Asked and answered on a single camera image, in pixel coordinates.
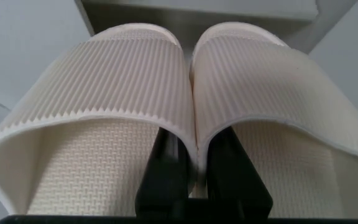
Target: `slipper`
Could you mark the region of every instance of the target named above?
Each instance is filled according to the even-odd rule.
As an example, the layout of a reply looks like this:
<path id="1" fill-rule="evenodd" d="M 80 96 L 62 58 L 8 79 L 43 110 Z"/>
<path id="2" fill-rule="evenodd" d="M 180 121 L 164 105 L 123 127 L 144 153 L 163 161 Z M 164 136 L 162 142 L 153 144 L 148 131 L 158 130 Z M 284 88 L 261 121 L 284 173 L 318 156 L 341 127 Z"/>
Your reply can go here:
<path id="1" fill-rule="evenodd" d="M 228 22 L 201 36 L 191 66 L 199 170 L 232 126 L 273 198 L 270 217 L 358 218 L 358 111 L 317 64 Z"/>
<path id="2" fill-rule="evenodd" d="M 0 125 L 10 214 L 135 215 L 159 127 L 196 164 L 183 52 L 166 29 L 113 27 L 57 58 Z"/>

